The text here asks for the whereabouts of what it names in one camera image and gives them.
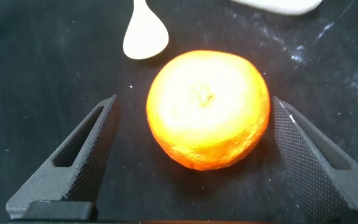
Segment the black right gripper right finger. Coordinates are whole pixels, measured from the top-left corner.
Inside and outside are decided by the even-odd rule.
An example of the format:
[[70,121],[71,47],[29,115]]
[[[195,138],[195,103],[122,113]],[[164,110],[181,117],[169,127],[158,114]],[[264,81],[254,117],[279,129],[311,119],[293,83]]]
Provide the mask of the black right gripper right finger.
[[358,163],[291,104],[273,98],[274,137],[306,219],[358,223]]

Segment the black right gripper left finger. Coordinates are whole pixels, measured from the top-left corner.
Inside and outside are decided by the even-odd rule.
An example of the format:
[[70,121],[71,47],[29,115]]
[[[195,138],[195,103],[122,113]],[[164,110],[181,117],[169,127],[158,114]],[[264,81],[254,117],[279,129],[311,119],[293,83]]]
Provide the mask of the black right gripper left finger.
[[7,201],[10,218],[25,218],[40,203],[95,203],[119,116],[116,95],[99,102]]

